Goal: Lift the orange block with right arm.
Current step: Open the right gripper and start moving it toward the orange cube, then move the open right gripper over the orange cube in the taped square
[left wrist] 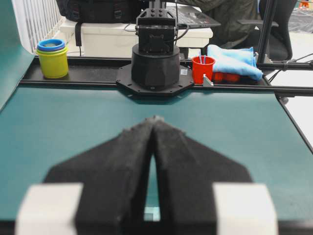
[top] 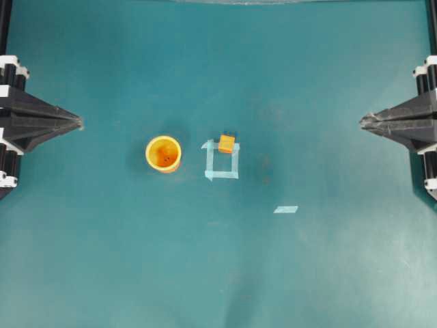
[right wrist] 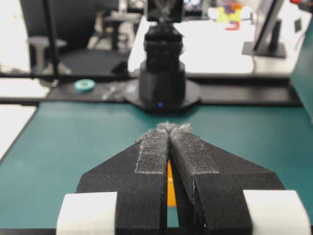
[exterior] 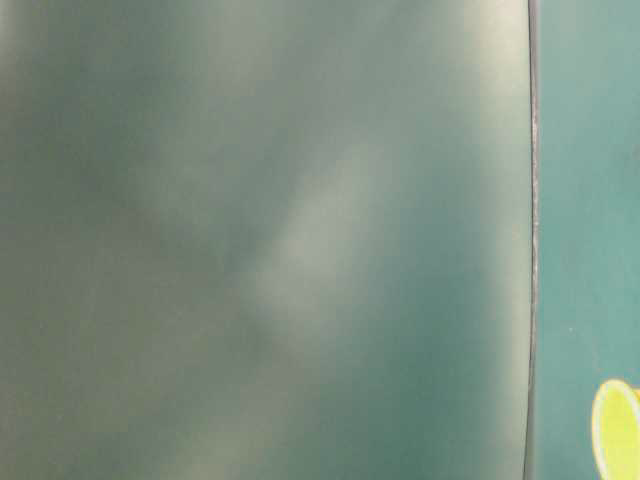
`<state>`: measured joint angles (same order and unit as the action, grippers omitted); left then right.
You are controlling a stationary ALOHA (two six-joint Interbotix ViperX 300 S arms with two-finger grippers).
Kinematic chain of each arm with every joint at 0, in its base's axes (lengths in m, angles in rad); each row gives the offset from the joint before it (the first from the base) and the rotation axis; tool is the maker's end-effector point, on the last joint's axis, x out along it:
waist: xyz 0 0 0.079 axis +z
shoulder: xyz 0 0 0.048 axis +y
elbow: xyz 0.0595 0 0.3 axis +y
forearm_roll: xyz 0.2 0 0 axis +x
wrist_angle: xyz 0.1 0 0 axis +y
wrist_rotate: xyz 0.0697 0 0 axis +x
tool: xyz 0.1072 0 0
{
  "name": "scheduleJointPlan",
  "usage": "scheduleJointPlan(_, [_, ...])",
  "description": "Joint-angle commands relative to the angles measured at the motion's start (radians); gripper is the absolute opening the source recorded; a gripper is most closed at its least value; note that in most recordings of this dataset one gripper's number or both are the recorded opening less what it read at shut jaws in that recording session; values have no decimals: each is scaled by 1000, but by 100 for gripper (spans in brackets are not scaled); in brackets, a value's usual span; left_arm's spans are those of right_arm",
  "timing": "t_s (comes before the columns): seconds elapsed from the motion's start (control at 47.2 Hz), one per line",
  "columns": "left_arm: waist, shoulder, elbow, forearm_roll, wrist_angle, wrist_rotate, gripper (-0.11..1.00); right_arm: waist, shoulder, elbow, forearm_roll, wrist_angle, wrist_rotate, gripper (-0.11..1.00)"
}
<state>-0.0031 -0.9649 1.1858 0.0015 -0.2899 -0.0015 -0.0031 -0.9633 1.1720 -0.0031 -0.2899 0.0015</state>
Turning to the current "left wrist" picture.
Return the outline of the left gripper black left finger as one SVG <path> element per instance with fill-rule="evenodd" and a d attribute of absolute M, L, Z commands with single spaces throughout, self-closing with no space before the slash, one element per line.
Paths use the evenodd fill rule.
<path fill-rule="evenodd" d="M 15 222 L 17 235 L 114 235 L 143 220 L 153 121 L 52 166 L 31 185 Z"/>

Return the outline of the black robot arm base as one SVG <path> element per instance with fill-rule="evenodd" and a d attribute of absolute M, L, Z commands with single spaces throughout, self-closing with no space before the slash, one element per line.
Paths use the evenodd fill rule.
<path fill-rule="evenodd" d="M 151 0 L 136 19 L 138 44 L 131 64 L 117 73 L 116 83 L 135 94 L 176 95 L 194 85 L 191 71 L 180 64 L 177 19 L 163 0 Z"/>

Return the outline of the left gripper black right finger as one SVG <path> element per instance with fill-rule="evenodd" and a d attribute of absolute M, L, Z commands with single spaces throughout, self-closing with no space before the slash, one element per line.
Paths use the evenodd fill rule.
<path fill-rule="evenodd" d="M 157 120 L 153 124 L 161 221 L 174 235 L 275 235 L 268 188 L 242 164 Z"/>

